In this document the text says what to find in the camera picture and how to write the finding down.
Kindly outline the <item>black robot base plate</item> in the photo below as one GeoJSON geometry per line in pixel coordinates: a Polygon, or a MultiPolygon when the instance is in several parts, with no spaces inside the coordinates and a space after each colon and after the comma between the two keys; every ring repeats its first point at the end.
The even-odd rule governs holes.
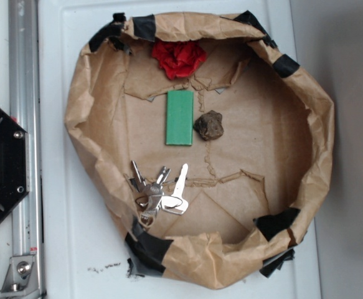
{"type": "Polygon", "coordinates": [[[27,132],[0,109],[0,223],[28,194],[27,132]]]}

